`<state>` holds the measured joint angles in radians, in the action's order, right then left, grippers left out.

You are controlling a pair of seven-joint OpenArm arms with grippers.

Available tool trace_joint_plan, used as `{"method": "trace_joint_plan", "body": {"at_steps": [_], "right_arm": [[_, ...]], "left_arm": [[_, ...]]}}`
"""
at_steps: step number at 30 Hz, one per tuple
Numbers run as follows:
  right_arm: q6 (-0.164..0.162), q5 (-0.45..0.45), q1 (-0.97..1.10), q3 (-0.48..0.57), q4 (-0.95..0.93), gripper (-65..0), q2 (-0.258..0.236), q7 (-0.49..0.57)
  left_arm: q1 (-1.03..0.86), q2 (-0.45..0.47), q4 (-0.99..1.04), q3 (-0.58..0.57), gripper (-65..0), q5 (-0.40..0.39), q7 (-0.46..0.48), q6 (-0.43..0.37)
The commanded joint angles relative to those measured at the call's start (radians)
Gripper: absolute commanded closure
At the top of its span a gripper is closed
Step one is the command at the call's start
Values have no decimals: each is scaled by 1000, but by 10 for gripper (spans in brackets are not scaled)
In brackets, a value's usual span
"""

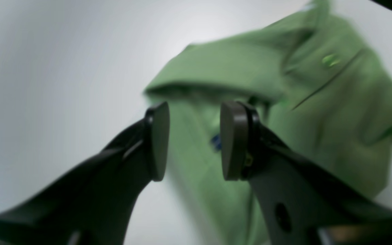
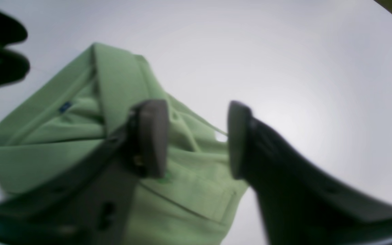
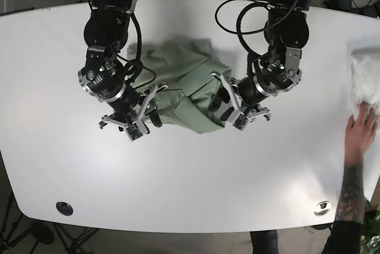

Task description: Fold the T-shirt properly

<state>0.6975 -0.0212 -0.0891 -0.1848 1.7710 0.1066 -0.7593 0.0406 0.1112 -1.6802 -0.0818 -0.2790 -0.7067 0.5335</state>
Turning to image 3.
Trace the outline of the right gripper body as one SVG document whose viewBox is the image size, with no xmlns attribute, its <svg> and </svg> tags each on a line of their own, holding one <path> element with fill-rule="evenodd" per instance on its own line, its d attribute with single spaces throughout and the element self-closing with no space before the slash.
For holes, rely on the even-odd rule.
<svg viewBox="0 0 380 254">
<path fill-rule="evenodd" d="M 86 93 L 113 109 L 110 118 L 118 122 L 131 123 L 137 107 L 143 103 L 143 94 L 131 87 L 121 64 L 111 64 L 108 68 L 85 67 L 78 72 L 78 80 Z"/>
</svg>

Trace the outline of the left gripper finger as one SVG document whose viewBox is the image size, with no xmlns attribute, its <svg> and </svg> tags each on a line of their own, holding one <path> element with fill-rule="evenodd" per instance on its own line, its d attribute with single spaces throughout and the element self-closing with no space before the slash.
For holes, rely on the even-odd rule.
<svg viewBox="0 0 380 254">
<path fill-rule="evenodd" d="M 243 109 L 237 109 L 233 110 L 229 115 L 229 123 L 231 123 L 238 130 L 243 131 L 249 123 L 253 122 L 260 116 L 270 120 L 270 110 L 266 107 L 261 107 L 260 105 L 257 105 L 256 109 L 249 109 L 247 113 L 245 113 Z"/>
<path fill-rule="evenodd" d="M 232 86 L 229 84 L 229 77 L 217 71 L 210 74 L 220 81 L 220 86 L 211 97 L 211 103 L 208 106 L 209 112 L 216 112 L 221 109 L 221 104 L 227 104 L 227 109 L 223 112 L 221 120 L 223 121 L 237 121 L 244 113 L 240 109 L 237 94 Z"/>
</svg>

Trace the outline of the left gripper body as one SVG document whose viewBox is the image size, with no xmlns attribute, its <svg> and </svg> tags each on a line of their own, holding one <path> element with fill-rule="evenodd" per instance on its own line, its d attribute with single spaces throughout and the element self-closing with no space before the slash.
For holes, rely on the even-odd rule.
<svg viewBox="0 0 380 254">
<path fill-rule="evenodd" d="M 290 91 L 301 81 L 301 58 L 300 52 L 275 56 L 270 53 L 249 53 L 247 76 L 237 84 L 238 95 L 245 104 L 254 106 L 268 97 Z"/>
</svg>

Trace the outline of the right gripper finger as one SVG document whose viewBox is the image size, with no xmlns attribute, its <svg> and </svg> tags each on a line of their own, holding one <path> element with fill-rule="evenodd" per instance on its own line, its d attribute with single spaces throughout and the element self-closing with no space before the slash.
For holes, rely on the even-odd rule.
<svg viewBox="0 0 380 254">
<path fill-rule="evenodd" d="M 142 117 L 137 115 L 133 119 L 127 118 L 126 122 L 120 121 L 120 116 L 116 113 L 108 116 L 104 115 L 99 122 L 99 128 L 103 129 L 108 124 L 114 124 L 122 132 L 125 132 L 131 141 L 135 141 L 144 135 L 149 134 L 149 129 L 143 122 Z"/>
<path fill-rule="evenodd" d="M 168 85 L 165 82 L 162 82 L 158 85 L 153 84 L 148 89 L 142 92 L 144 98 L 140 107 L 140 120 L 149 117 L 151 123 L 155 127 L 162 127 L 163 124 L 158 113 L 158 107 L 155 98 L 157 93 L 161 92 L 166 88 L 168 88 Z"/>
</svg>

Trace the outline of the tattooed person's forearm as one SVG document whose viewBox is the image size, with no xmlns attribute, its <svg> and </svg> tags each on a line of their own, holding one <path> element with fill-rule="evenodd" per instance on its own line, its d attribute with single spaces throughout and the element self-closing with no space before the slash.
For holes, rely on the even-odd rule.
<svg viewBox="0 0 380 254">
<path fill-rule="evenodd" d="M 334 227 L 338 224 L 362 224 L 366 198 L 363 188 L 363 157 L 344 161 L 343 181 L 338 199 Z"/>
</svg>

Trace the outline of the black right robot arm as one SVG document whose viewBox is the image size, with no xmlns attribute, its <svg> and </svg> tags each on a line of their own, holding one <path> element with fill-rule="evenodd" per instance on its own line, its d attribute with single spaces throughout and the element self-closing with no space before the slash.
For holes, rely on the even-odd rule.
<svg viewBox="0 0 380 254">
<path fill-rule="evenodd" d="M 88 0 L 91 15 L 84 28 L 88 48 L 85 66 L 78 72 L 82 89 L 113 109 L 99 127 L 114 124 L 131 141 L 149 134 L 146 116 L 154 126 L 162 126 L 154 98 L 167 88 L 165 82 L 153 80 L 132 86 L 146 69 L 141 60 L 141 28 L 134 14 L 137 1 Z"/>
</svg>

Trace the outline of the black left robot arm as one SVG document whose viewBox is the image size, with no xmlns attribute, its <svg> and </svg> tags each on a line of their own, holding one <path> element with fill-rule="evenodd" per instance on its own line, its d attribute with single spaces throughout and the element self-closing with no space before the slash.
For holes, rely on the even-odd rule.
<svg viewBox="0 0 380 254">
<path fill-rule="evenodd" d="M 258 7 L 268 12 L 265 26 L 242 31 L 244 16 Z M 261 102 L 290 91 L 301 81 L 302 48 L 309 40 L 308 10 L 309 0 L 252 1 L 241 10 L 232 33 L 248 53 L 247 76 L 237 81 L 213 71 L 211 75 L 220 81 L 220 88 L 209 106 L 210 111 L 226 103 L 220 119 L 240 131 L 259 116 L 271 119 L 270 110 L 262 107 Z"/>
</svg>

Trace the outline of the person's bare hand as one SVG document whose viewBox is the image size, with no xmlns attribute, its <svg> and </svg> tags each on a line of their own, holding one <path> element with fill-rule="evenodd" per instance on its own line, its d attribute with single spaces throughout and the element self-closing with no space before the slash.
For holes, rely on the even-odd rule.
<svg viewBox="0 0 380 254">
<path fill-rule="evenodd" d="M 375 139 L 378 118 L 374 108 L 365 102 L 359 107 L 359 115 L 350 116 L 344 141 L 344 165 L 363 165 L 364 154 Z"/>
</svg>

